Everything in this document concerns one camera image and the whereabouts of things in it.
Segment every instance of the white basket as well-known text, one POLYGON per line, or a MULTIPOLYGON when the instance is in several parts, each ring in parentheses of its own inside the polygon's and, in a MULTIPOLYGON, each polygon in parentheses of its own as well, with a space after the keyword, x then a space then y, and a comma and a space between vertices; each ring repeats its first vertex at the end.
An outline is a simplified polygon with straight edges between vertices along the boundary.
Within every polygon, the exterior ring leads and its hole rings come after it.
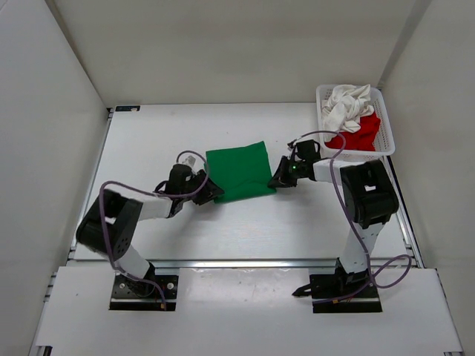
MULTIPOLYGON (((323 130, 323 123, 321 117, 321 103, 324 100, 328 100, 328 98, 332 95, 333 88, 336 85, 319 85, 317 87, 317 120, 318 120, 318 129, 323 130)), ((378 159, 382 156, 390 156, 394 153, 396 146, 394 145, 394 138, 393 132, 391 131, 391 127, 389 125, 389 118, 387 117, 386 106, 384 106, 383 96, 381 91, 376 88, 371 88, 370 90, 370 97, 371 97, 371 105, 374 107, 374 111, 378 118, 381 119, 381 124, 379 126, 379 131, 376 134, 376 138, 374 140, 374 148, 376 151, 354 151, 354 150, 343 150, 338 156, 339 159, 346 160, 346 161, 356 161, 356 160, 364 160, 370 161, 372 159, 378 159)), ((328 148, 325 145, 324 141, 324 134, 320 133, 320 145, 323 149, 323 154, 325 156, 332 156, 338 150, 334 148, 328 148)))

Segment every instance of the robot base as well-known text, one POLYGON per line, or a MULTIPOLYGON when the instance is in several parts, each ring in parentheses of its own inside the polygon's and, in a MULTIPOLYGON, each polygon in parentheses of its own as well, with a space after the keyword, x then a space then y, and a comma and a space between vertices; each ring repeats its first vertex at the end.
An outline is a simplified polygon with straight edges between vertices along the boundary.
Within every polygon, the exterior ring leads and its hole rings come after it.
POLYGON ((334 298, 352 293, 364 283, 354 283, 343 287, 341 291, 335 282, 334 274, 311 274, 310 285, 312 286, 313 313, 380 313, 383 311, 379 300, 378 289, 369 285, 350 300, 342 300, 338 303, 318 303, 318 300, 334 298), (325 289, 317 289, 313 286, 331 286, 325 289))
MULTIPOLYGON (((166 299, 166 311, 174 312, 177 308, 177 275, 155 275, 155 280, 162 287, 166 299)), ((114 285, 112 286, 111 302, 109 310, 141 310, 164 312, 164 305, 160 299, 158 291, 153 291, 147 297, 136 296, 128 287, 125 277, 121 274, 116 275, 114 285)))

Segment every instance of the green cloth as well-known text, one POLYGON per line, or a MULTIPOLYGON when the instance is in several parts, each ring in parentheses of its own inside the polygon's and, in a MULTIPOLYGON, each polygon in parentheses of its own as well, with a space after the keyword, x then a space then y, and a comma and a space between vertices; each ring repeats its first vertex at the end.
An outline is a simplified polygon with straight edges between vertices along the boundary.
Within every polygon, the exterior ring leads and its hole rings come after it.
POLYGON ((214 202, 232 202, 274 194, 267 188, 272 178, 263 141, 246 147, 226 148, 206 152, 209 177, 224 190, 214 202))

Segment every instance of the purple cable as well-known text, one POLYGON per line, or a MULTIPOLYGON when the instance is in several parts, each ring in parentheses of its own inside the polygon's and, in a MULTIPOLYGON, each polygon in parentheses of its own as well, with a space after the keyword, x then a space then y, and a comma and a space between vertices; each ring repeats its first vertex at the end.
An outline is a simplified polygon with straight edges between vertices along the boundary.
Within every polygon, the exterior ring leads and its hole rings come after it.
POLYGON ((335 177, 335 172, 333 171, 333 163, 335 161, 335 158, 344 150, 344 147, 345 145, 347 144, 347 141, 346 139, 344 138, 344 136, 339 133, 339 132, 336 132, 336 131, 326 131, 326 130, 322 130, 322 131, 311 131, 311 132, 308 132, 300 137, 298 137, 297 139, 294 139, 293 141, 290 142, 290 145, 293 145, 295 144, 299 139, 302 139, 306 136, 309 136, 309 135, 313 135, 313 134, 335 134, 339 137, 341 137, 341 139, 343 140, 343 145, 341 146, 341 148, 336 152, 336 154, 334 154, 331 159, 330 159, 330 174, 332 176, 332 184, 333 184, 333 187, 335 189, 335 192, 336 192, 336 196, 338 198, 338 201, 340 202, 340 205, 341 205, 341 208, 343 209, 343 212, 344 212, 344 216, 347 218, 348 220, 348 223, 350 224, 350 227, 353 231, 353 233, 355 234, 356 238, 358 239, 361 247, 363 248, 363 251, 364 251, 364 254, 366 256, 366 264, 367 264, 367 267, 368 267, 368 274, 370 275, 370 280, 368 280, 363 286, 361 286, 360 288, 356 289, 356 291, 354 291, 353 293, 350 293, 350 294, 347 294, 347 295, 342 295, 340 297, 334 297, 334 298, 328 298, 328 299, 324 299, 324 300, 318 300, 318 301, 315 301, 314 303, 328 303, 328 302, 333 302, 333 301, 339 301, 339 300, 345 300, 345 299, 349 299, 351 297, 354 297, 355 295, 357 295, 360 291, 362 291, 363 289, 365 289, 368 285, 370 285, 371 283, 376 287, 376 288, 380 288, 380 289, 387 289, 387 288, 391 288, 393 286, 395 286, 396 284, 398 284, 399 282, 401 282, 405 277, 406 275, 409 273, 409 270, 410 270, 410 265, 411 265, 411 256, 409 256, 408 254, 400 254, 396 257, 393 257, 391 258, 390 260, 388 260, 383 266, 379 267, 378 270, 376 270, 375 273, 373 273, 371 271, 371 257, 370 257, 370 252, 368 251, 366 245, 364 244, 364 241, 363 239, 361 238, 360 234, 358 233, 358 230, 356 230, 356 227, 355 227, 355 224, 353 223, 353 219, 351 218, 350 216, 350 213, 348 212, 347 210, 347 207, 346 205, 344 204, 344 201, 343 201, 343 197, 341 196, 341 193, 340 193, 340 190, 338 189, 338 183, 336 182, 336 177, 335 177), (394 282, 386 285, 386 286, 380 286, 377 282, 376 282, 376 277, 378 276, 378 274, 380 274, 386 267, 388 267, 391 263, 397 261, 397 260, 403 260, 404 258, 406 258, 408 260, 408 263, 407 263, 407 267, 406 269, 404 270, 404 273, 401 275, 400 278, 398 278, 397 280, 395 280, 394 282))
POLYGON ((103 237, 104 237, 105 250, 107 251, 109 263, 111 264, 112 269, 122 273, 125 277, 127 277, 130 280, 133 280, 135 282, 147 283, 147 284, 150 284, 153 287, 155 287, 158 290, 158 292, 160 293, 160 298, 162 299, 164 310, 166 310, 165 295, 163 294, 163 290, 160 288, 160 286, 157 283, 155 283, 152 280, 144 280, 143 278, 136 277, 132 274, 129 274, 120 265, 116 266, 116 263, 114 262, 114 256, 112 254, 111 238, 109 237, 109 231, 107 229, 107 222, 105 221, 104 190, 105 190, 105 187, 107 187, 108 185, 118 185, 119 187, 127 188, 130 191, 135 191, 136 193, 146 195, 147 197, 157 197, 157 196, 159 196, 159 197, 168 197, 168 198, 192 197, 193 195, 198 193, 201 189, 203 189, 206 182, 208 182, 209 166, 208 166, 208 163, 205 160, 205 158, 203 156, 201 156, 198 152, 194 152, 194 151, 183 151, 183 152, 181 152, 177 157, 177 162, 183 154, 195 154, 196 156, 198 156, 202 159, 202 161, 204 162, 205 167, 206 167, 206 176, 205 176, 205 179, 203 180, 203 183, 201 183, 201 185, 195 191, 193 191, 191 193, 188 193, 188 194, 173 194, 173 195, 172 194, 165 194, 163 192, 152 193, 152 192, 149 192, 149 191, 142 191, 140 189, 131 187, 130 185, 126 185, 124 183, 116 182, 116 181, 113 181, 113 180, 108 180, 107 182, 104 182, 101 185, 100 189, 99 189, 99 215, 100 215, 100 219, 101 219, 102 234, 103 234, 103 237))

